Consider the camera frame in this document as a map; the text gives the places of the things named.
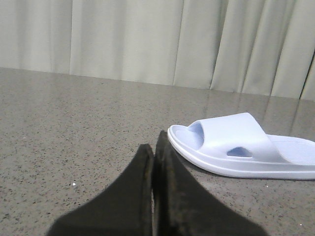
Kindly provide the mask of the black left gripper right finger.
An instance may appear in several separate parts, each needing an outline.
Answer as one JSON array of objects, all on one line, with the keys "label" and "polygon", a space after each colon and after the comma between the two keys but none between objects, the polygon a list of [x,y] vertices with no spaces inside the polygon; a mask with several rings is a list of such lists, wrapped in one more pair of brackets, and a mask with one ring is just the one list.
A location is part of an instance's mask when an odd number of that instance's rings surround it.
[{"label": "black left gripper right finger", "polygon": [[167,133],[157,140],[153,193],[157,236],[265,236],[258,224],[209,193],[187,170]]}]

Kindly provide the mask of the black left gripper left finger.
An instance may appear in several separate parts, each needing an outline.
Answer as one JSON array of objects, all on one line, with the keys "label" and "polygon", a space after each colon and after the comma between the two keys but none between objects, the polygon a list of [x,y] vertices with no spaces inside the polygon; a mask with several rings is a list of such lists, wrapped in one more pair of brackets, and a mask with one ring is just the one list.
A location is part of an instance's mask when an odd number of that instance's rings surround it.
[{"label": "black left gripper left finger", "polygon": [[49,236],[151,236],[154,155],[140,145],[125,170],[102,193],[59,217]]}]

